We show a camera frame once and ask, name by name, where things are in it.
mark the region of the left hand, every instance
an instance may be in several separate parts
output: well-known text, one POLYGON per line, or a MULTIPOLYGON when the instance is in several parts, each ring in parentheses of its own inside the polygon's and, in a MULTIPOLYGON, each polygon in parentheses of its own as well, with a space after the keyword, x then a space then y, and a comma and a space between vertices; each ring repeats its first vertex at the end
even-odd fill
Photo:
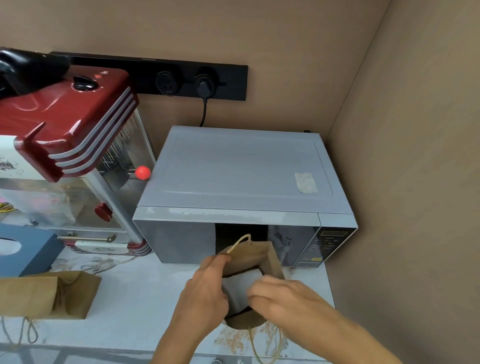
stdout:
POLYGON ((230 260, 229 255, 209 256, 203 260, 180 294, 169 330, 198 345, 220 325, 228 313, 222 273, 230 260))

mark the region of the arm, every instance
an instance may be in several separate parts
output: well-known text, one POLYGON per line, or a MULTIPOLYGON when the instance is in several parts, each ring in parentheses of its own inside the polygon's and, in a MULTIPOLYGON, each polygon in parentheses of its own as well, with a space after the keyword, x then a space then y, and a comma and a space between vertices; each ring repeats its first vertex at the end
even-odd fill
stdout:
POLYGON ((180 294, 150 364, 188 364, 198 344, 220 325, 228 312, 222 272, 230 260, 229 255, 209 256, 200 264, 180 294))
POLYGON ((264 276, 248 295, 250 306, 287 338, 334 364, 401 364, 365 329, 299 281, 264 276))

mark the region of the black cable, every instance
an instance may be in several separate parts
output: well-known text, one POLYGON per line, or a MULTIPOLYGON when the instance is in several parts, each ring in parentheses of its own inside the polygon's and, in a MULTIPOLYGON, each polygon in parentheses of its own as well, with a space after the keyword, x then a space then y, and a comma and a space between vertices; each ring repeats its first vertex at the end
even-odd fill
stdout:
POLYGON ((200 123, 200 127, 204 125, 206 115, 207 115, 207 99, 204 98, 204 115, 202 116, 202 122, 200 123))

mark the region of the marble countertop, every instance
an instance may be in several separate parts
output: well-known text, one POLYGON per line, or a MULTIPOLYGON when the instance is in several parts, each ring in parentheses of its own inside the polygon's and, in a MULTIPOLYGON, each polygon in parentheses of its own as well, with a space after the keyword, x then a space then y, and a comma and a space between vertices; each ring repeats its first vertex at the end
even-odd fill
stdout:
MULTIPOLYGON (((65 248, 53 271, 84 270, 101 276, 102 282, 86 320, 36 320, 36 345, 152 352, 168 327, 181 290, 197 267, 162 264, 154 253, 142 257, 90 255, 65 248)), ((284 274, 287 279, 301 280, 333 305, 324 265, 284 268, 284 274)), ((21 322, 21 318, 5 318, 13 341, 20 337, 21 322)), ((279 340, 276 326, 266 322, 253 329, 253 334, 259 356, 272 357, 279 340)), ((0 343, 7 342, 0 331, 0 343)), ((225 325, 210 333, 195 353, 254 356, 248 332, 225 325)), ((281 357, 323 360, 286 339, 281 357)))

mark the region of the paper bag handle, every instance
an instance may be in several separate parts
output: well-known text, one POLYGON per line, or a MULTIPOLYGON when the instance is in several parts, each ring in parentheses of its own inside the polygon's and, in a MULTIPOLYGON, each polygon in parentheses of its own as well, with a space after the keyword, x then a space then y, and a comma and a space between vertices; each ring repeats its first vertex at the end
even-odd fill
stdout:
POLYGON ((227 254, 230 254, 231 251, 232 251, 233 249, 235 249, 235 247, 238 245, 238 243, 241 243, 242 240, 245 239, 245 238, 248 238, 247 242, 251 242, 251 241, 252 241, 252 236, 251 236, 250 234, 245 234, 245 235, 243 235, 240 239, 237 240, 237 242, 236 242, 235 244, 232 245, 231 248, 229 248, 229 249, 227 250, 227 254))

